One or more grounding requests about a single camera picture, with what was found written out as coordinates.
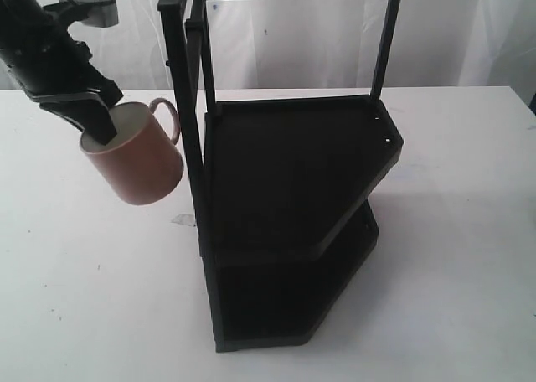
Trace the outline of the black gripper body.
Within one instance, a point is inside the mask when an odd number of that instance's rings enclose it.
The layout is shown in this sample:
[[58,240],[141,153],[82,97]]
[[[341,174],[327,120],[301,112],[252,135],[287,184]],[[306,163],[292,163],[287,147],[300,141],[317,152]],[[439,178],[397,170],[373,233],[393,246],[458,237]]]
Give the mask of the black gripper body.
[[74,40],[42,6],[1,6],[1,61],[41,109],[64,118],[69,95],[97,94],[91,57],[87,44]]

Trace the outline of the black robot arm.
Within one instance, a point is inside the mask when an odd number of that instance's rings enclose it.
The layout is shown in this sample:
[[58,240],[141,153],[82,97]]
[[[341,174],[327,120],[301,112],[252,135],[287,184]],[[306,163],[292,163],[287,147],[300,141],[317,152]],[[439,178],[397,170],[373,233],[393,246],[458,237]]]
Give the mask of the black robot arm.
[[1,0],[1,60],[31,101],[106,145],[117,134],[110,110],[123,94],[69,34],[75,22],[117,25],[116,0]]

